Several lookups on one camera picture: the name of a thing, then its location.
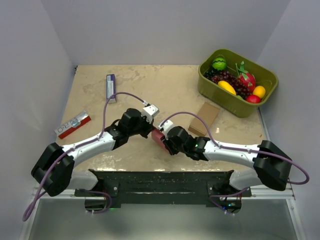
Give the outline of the pink paper box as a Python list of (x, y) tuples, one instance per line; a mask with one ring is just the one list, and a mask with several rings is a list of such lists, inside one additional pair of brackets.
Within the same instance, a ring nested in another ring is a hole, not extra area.
[(164, 134), (162, 132), (160, 132), (157, 128), (153, 129), (151, 131), (151, 138), (153, 141), (156, 142), (156, 144), (158, 146), (160, 146), (164, 151), (166, 151), (167, 153), (169, 153), (169, 151), (166, 149), (163, 141), (162, 141), (162, 138), (164, 137)]

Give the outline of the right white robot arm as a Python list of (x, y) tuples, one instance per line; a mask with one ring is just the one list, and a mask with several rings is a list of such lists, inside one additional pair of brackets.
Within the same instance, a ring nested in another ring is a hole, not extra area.
[(248, 167), (233, 171), (223, 183), (223, 192), (235, 196), (245, 187), (265, 185), (284, 191), (287, 186), (292, 159), (269, 140), (260, 144), (239, 145), (226, 142), (214, 143), (208, 137), (192, 137), (183, 127), (163, 130), (163, 144), (171, 155), (183, 153), (195, 161), (225, 161)]

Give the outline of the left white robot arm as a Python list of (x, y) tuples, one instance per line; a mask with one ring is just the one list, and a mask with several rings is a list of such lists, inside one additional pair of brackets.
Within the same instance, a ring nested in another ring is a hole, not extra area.
[(132, 136), (147, 138), (154, 129), (154, 117), (158, 113), (155, 105), (146, 106), (141, 111), (129, 108), (121, 119), (115, 120), (102, 133), (63, 146), (51, 143), (31, 170), (31, 175), (51, 197), (65, 190), (77, 189), (99, 196), (104, 184), (93, 172), (77, 171), (75, 167), (96, 155), (123, 146)]

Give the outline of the brown cardboard box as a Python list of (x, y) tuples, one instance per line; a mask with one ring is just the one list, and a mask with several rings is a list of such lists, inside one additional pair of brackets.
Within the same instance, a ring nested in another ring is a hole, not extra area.
[[(196, 115), (206, 123), (208, 128), (210, 128), (219, 112), (220, 108), (205, 102)], [(188, 130), (199, 137), (205, 137), (208, 133), (205, 125), (197, 117), (191, 121)]]

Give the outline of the purple toothpaste box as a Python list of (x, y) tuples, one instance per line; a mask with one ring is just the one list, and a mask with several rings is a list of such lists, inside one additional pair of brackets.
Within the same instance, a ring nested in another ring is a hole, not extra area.
[(116, 93), (116, 77), (114, 74), (106, 75), (106, 98), (109, 103), (116, 103), (117, 98), (114, 95)]

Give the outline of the red white toothpaste box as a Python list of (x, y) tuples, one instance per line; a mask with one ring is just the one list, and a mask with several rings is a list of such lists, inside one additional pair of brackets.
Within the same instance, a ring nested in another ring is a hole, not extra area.
[(67, 122), (61, 124), (57, 127), (54, 132), (59, 139), (64, 139), (65, 137), (69, 136), (71, 133), (85, 125), (86, 123), (91, 121), (91, 117), (89, 114), (84, 110), (77, 114), (75, 117), (71, 118)]

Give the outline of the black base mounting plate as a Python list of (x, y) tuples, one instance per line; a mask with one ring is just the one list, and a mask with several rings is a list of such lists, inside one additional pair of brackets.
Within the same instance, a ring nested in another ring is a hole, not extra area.
[(124, 204), (147, 205), (205, 205), (212, 201), (237, 211), (241, 208), (240, 197), (230, 195), (237, 189), (229, 185), (232, 171), (97, 171), (92, 173), (98, 183), (93, 193), (75, 190), (76, 197), (87, 197), (87, 210), (100, 210), (103, 201), (90, 200), (103, 193), (111, 196), (113, 208)]

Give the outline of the yellow toy mango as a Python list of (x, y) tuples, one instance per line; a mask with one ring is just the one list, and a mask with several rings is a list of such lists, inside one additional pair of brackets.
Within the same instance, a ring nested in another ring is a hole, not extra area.
[(235, 89), (227, 81), (220, 80), (218, 86), (235, 96), (237, 95)]

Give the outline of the dark purple toy grapes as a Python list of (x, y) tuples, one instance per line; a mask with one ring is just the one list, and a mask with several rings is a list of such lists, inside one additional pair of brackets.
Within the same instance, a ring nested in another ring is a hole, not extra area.
[(236, 91), (236, 95), (243, 100), (246, 100), (247, 97), (251, 95), (250, 90), (240, 82), (234, 74), (228, 71), (209, 69), (204, 73), (204, 77), (216, 85), (218, 85), (219, 81), (228, 82)]

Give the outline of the red toy apple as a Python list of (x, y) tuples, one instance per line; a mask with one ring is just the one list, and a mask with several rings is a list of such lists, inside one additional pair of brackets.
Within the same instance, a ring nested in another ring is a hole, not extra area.
[(246, 101), (251, 104), (259, 104), (261, 102), (261, 98), (257, 95), (251, 94), (246, 98)]

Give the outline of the green toy watermelon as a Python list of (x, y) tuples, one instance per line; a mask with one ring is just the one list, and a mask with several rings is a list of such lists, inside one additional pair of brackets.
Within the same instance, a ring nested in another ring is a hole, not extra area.
[(217, 71), (223, 71), (227, 67), (227, 62), (224, 57), (217, 57), (213, 60), (211, 66)]

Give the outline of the red toy dragon fruit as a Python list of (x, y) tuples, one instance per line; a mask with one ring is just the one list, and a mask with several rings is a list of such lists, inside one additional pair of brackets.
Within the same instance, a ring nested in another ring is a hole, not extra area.
[(256, 88), (256, 78), (253, 74), (245, 69), (245, 62), (242, 61), (239, 65), (236, 63), (236, 72), (238, 80), (243, 83), (252, 93)]

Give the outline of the orange toy lemon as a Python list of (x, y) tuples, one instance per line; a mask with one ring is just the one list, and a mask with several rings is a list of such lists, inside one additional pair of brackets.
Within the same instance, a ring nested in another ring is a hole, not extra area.
[(254, 88), (252, 94), (262, 99), (266, 94), (266, 89), (263, 86), (258, 85)]

